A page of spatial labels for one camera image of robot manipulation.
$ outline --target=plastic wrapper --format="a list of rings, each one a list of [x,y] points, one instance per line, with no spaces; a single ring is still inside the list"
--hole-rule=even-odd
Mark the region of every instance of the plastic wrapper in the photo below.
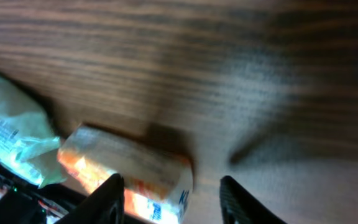
[[[186,159],[157,154],[128,139],[82,126],[59,149],[58,160],[88,193],[120,173],[129,215],[153,223],[183,220],[193,189]]]
[[[45,111],[9,81],[0,77],[0,162],[31,184],[42,187],[65,180],[54,135]]]

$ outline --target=white and green packet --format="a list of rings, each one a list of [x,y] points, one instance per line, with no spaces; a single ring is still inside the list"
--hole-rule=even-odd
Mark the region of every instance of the white and green packet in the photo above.
[[[63,182],[56,158],[59,146],[43,108],[0,77],[1,164],[39,187]]]

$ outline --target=wood grain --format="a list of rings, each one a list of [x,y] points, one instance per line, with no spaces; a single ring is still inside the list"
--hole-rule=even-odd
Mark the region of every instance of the wood grain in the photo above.
[[[232,175],[288,223],[358,223],[358,1],[0,1],[0,72],[87,122],[189,154],[186,223]]]

